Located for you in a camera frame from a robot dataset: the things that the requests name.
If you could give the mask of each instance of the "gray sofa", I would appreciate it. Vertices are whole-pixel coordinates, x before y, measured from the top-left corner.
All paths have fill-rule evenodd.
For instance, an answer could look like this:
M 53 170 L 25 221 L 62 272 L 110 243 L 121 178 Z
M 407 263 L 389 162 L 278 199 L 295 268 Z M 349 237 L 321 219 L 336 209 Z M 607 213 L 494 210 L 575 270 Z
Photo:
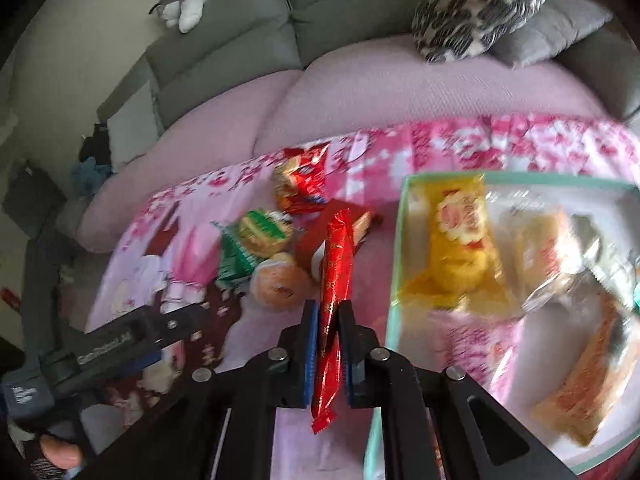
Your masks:
M 150 80 L 166 128 L 199 104 L 246 81 L 306 68 L 323 54 L 359 41 L 411 31 L 420 0 L 209 0 L 188 34 L 169 30 L 98 109 L 105 121 Z M 640 108 L 640 56 L 606 30 L 572 46 L 558 61 L 629 121 Z

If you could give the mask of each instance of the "green snack wrapper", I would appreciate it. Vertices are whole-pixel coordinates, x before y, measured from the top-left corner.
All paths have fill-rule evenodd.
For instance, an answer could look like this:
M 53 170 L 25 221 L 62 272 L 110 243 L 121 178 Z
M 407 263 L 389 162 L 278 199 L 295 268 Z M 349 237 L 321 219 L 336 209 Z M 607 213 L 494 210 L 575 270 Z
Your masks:
M 255 267 L 264 261 L 247 251 L 238 238 L 238 226 L 232 224 L 223 226 L 218 222 L 211 222 L 222 234 L 220 247 L 220 268 L 218 269 L 218 281 L 226 286 L 235 286 L 249 279 Z

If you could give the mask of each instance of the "red snack bag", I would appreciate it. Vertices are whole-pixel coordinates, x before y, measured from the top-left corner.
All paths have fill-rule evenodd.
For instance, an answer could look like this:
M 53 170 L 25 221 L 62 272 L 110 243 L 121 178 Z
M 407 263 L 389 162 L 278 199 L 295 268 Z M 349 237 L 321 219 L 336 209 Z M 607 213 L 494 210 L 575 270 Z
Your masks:
M 349 210 L 342 209 L 329 222 L 322 261 L 316 383 L 311 401 L 314 433 L 324 430 L 335 418 L 331 403 L 340 389 L 342 375 L 337 311 L 338 304 L 351 295 L 352 270 L 353 224 Z
M 282 211 L 294 214 L 322 210 L 326 203 L 324 188 L 326 155 L 329 143 L 303 148 L 286 148 L 286 160 L 273 172 L 276 202 Z

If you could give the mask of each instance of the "plastic food box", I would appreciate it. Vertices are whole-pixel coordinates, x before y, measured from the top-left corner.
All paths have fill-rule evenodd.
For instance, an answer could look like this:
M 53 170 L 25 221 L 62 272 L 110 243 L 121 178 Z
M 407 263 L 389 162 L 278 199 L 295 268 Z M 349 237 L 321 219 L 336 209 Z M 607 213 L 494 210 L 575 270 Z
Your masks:
M 405 355 L 417 367 L 433 369 L 433 356 L 420 328 L 420 311 L 404 308 L 398 300 L 398 289 L 404 280 L 424 268 L 428 244 L 426 209 L 415 206 L 412 186 L 468 175 L 416 174 L 406 177 L 402 185 L 385 346 Z M 488 192 L 526 189 L 543 194 L 560 203 L 569 215 L 591 216 L 601 231 L 625 251 L 640 252 L 640 191 L 633 184 L 588 176 L 490 171 L 484 172 L 484 184 Z M 488 208 L 491 219 L 491 203 Z M 530 416 L 537 402 L 562 386 L 595 329 L 593 323 L 588 319 L 576 321 L 567 309 L 552 303 L 528 314 L 511 394 L 505 403 L 576 474 L 605 461 L 640 436 L 640 366 L 589 447 L 574 444 Z M 377 408 L 369 431 L 364 480 L 377 480 L 384 475 L 382 423 Z

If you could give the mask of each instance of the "pink blanket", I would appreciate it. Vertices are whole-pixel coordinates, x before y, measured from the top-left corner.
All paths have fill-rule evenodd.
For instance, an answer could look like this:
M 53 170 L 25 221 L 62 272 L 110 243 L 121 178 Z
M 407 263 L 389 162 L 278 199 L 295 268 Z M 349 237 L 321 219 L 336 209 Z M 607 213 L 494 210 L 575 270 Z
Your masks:
M 640 142 L 624 126 L 604 120 L 541 114 L 482 116 L 399 124 L 330 141 L 329 194 L 370 206 L 384 218 L 382 227 L 358 252 L 353 283 L 356 319 L 375 328 L 381 341 L 398 197 L 408 174 L 544 171 L 640 184 Z M 220 232 L 210 222 L 229 224 L 257 206 L 273 209 L 270 176 L 280 157 L 279 153 L 264 155 L 156 194 L 113 253 L 87 330 L 152 302 L 160 292 L 170 300 L 162 303 L 167 310 L 204 298 L 218 270 Z M 265 312 L 249 295 L 241 304 L 242 316 L 230 326 L 223 348 L 217 350 L 223 358 L 219 371 L 239 367 L 249 357 L 274 346 L 280 330 L 300 317 L 299 312 Z M 180 373 L 176 354 L 180 349 L 170 349 L 165 360 L 172 374 L 169 380 L 162 377 L 161 366 L 156 367 L 157 373 L 144 378 L 145 392 L 163 393 Z M 146 400 L 131 392 L 118 402 L 132 422 L 144 411 Z M 338 402 L 337 410 L 335 424 L 317 436 L 311 433 L 308 410 L 278 412 L 272 478 L 362 477 L 370 414 L 345 410 L 343 401 Z M 295 448 L 286 444 L 294 440 L 298 443 Z

